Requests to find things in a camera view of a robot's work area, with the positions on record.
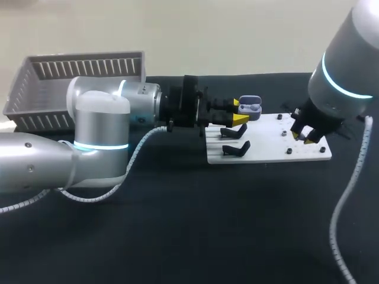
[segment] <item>black table surface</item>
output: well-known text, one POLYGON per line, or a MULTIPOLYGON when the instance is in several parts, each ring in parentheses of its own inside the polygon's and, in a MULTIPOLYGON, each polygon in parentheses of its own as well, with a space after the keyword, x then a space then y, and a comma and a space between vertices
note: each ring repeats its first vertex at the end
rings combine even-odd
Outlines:
MULTIPOLYGON (((278 113, 283 102, 307 98, 309 76, 205 76, 200 86, 225 98, 259 95, 264 113, 278 113)), ((148 78, 163 91, 181 80, 148 78)), ((342 254, 360 284, 379 282, 377 125, 338 226, 342 254)), ((361 143, 363 124, 349 126, 351 140, 328 137, 330 161, 302 163, 209 165, 197 129, 159 133, 105 202, 82 204, 53 192, 0 215, 0 282, 343 283, 328 228, 361 143)), ((131 133, 130 154, 145 133, 131 133)), ((31 196, 2 195, 0 206, 31 196)))

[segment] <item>led light ring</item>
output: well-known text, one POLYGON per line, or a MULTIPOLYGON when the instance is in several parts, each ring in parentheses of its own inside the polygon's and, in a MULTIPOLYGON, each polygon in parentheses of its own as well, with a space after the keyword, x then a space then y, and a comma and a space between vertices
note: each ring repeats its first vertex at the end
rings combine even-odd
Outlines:
POLYGON ((77 149, 79 150, 121 150, 121 149, 126 149, 129 144, 125 145, 119 145, 119 146, 98 146, 98 145, 87 145, 87 144, 82 144, 79 142, 74 141, 73 144, 76 146, 77 149))
POLYGON ((123 90, 123 87, 124 87, 124 84, 125 84, 126 80, 122 80, 119 87, 118 87, 118 91, 117 91, 117 95, 118 96, 121 96, 121 91, 123 90))
POLYGON ((333 79, 329 76, 328 72, 326 71, 326 67, 325 67, 325 53, 322 57, 322 70, 324 71, 324 75, 325 75, 325 78, 327 79, 327 81, 339 92, 343 93, 344 95, 346 96, 351 96, 352 98, 356 98, 356 99, 371 99, 372 96, 369 96, 369 95, 358 95, 357 93, 352 93, 352 92, 349 92, 343 88, 341 88, 340 86, 338 86, 334 81, 333 79))

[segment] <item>gray plastic basket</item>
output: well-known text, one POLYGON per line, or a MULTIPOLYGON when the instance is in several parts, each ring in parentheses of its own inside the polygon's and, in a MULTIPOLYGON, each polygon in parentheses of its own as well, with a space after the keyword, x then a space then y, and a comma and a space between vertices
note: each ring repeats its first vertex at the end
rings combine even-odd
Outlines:
POLYGON ((3 114, 22 132, 74 129, 66 92, 71 79, 77 76, 145 82, 144 52, 26 57, 14 78, 3 114))

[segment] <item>black clip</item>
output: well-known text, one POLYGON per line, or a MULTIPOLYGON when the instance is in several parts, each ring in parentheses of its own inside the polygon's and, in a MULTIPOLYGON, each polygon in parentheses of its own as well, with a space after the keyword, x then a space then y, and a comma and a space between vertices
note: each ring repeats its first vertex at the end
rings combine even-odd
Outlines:
POLYGON ((247 129, 248 129, 248 126, 246 123, 242 124, 241 127, 238 129, 238 131, 223 127, 220 129, 221 138, 226 136, 230 138, 240 139, 247 129))
POLYGON ((248 140, 244 143, 241 149, 238 149, 229 145, 223 145, 223 152, 224 152, 224 155, 228 154, 228 155, 233 155, 237 157, 243 157, 246 154, 246 152, 249 150, 249 148, 250 148, 250 141, 248 140))

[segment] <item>white plastic board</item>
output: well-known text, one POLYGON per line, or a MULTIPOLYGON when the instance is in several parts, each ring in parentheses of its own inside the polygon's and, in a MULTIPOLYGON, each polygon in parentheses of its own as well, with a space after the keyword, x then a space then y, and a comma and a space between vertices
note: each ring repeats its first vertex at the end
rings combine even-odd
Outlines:
MULTIPOLYGON (((304 141, 296 141, 290 131, 294 122, 290 114, 282 114, 282 120, 278 120, 278 114, 262 114, 257 121, 249 121, 248 129, 240 139, 228 137, 221 138, 221 126, 210 124, 205 129, 207 142, 207 158, 209 164, 237 164, 237 163, 277 163, 277 162, 303 162, 330 160, 332 152, 325 137, 318 144, 304 144, 304 141), (241 148, 246 140, 251 147, 243 157, 224 155, 223 145, 241 148), (292 154, 287 154, 287 149, 292 148, 292 154)), ((305 127, 303 134, 307 135, 312 128, 305 127)))

